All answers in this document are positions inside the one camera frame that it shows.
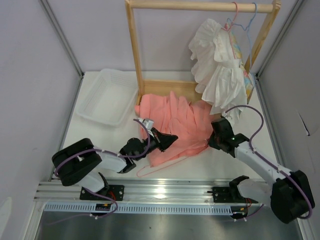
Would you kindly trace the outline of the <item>pink skirt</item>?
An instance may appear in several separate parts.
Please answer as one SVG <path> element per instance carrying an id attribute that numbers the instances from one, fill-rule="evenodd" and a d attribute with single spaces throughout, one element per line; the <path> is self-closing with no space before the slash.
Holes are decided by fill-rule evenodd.
<path id="1" fill-rule="evenodd" d="M 192 157 L 208 147 L 215 119 L 212 106 L 203 100 L 188 102 L 184 96 L 171 91 L 168 96 L 145 94 L 134 107 L 136 115 L 153 120 L 153 127 L 163 134 L 178 136 L 164 152 L 156 149 L 148 154 L 149 165 L 157 167 L 181 157 Z"/>

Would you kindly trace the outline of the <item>pink wire hanger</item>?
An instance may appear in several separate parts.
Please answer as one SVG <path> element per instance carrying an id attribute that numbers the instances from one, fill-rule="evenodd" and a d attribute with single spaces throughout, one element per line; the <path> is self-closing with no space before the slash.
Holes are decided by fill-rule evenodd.
<path id="1" fill-rule="evenodd" d="M 195 143 L 191 145 L 190 148 L 188 148 L 183 153 L 179 153 L 178 157 L 175 157 L 174 159 L 166 161 L 157 166 L 151 166 L 150 164 L 143 166 L 141 169 L 139 169 L 136 172 L 135 175 L 140 179 L 140 178 L 144 178 L 144 177 L 153 175 L 155 173 L 161 172 L 163 170 L 169 169 L 175 165 L 178 165 L 184 162 L 187 159 L 190 159 L 192 157 L 195 157 L 201 154 L 203 151 L 205 151 L 208 148 L 208 146 L 209 146 L 208 139 L 204 139 L 199 143 Z"/>

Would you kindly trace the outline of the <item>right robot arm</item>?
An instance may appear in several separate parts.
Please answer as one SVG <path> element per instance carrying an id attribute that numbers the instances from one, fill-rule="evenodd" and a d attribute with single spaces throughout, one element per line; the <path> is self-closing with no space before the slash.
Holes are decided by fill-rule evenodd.
<path id="1" fill-rule="evenodd" d="M 208 145 L 225 152 L 254 170 L 264 183 L 241 176 L 230 182 L 228 196 L 234 202 L 243 198 L 255 200 L 271 208 L 274 215 L 288 224 L 295 219 L 308 219 L 315 208 L 315 201 L 307 175 L 271 162 L 259 153 L 252 141 L 242 133 L 234 134 L 224 117 L 211 122 L 213 132 Z"/>

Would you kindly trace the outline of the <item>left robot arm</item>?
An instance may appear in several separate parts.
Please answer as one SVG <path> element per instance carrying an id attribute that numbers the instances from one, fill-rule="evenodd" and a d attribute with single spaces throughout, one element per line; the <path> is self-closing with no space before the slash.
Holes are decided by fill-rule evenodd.
<path id="1" fill-rule="evenodd" d="M 89 138 L 83 138 L 52 156 L 54 175 L 63 186 L 80 185 L 90 190 L 97 200 L 103 200 L 108 196 L 109 188 L 103 175 L 95 172 L 96 169 L 126 174 L 137 166 L 137 161 L 155 150 L 166 151 L 178 138 L 153 127 L 146 139 L 130 138 L 119 153 L 98 149 Z"/>

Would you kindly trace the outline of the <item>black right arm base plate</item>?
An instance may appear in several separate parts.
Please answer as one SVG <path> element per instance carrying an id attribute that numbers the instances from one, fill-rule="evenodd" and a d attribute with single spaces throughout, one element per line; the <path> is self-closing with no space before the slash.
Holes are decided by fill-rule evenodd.
<path id="1" fill-rule="evenodd" d="M 242 197 L 237 189 L 229 186 L 214 186 L 211 190 L 207 191 L 207 193 L 212 195 L 215 203 L 258 203 L 251 198 Z"/>

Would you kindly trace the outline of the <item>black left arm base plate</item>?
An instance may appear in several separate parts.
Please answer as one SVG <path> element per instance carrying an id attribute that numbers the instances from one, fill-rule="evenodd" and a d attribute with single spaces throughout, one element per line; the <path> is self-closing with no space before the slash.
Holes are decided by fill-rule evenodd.
<path id="1" fill-rule="evenodd" d="M 105 197 L 111 198 L 115 201 L 122 201 L 124 198 L 124 185 L 109 185 L 109 189 L 104 187 L 95 194 L 90 193 L 84 187 L 81 188 L 79 199 L 83 201 L 105 201 Z"/>

